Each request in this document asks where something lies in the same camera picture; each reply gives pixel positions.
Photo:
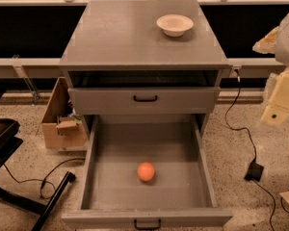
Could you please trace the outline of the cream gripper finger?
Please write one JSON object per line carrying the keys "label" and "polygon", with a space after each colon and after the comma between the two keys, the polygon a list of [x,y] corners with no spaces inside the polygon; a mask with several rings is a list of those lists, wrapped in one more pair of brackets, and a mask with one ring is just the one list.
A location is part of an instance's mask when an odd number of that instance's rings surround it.
{"label": "cream gripper finger", "polygon": [[289,116],[289,68],[276,76],[275,86],[261,121],[270,126],[278,126]]}
{"label": "cream gripper finger", "polygon": [[279,27],[275,27],[264,38],[259,40],[253,47],[254,52],[260,54],[274,54],[276,45],[276,35]]}

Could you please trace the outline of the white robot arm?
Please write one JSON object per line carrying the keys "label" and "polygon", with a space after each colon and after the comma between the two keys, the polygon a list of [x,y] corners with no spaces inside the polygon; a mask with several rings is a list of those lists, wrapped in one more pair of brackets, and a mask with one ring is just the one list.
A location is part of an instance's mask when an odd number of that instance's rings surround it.
{"label": "white robot arm", "polygon": [[274,54],[276,60],[286,66],[276,77],[276,85],[261,116],[262,122],[278,126],[289,116],[289,13],[252,50],[260,54]]}

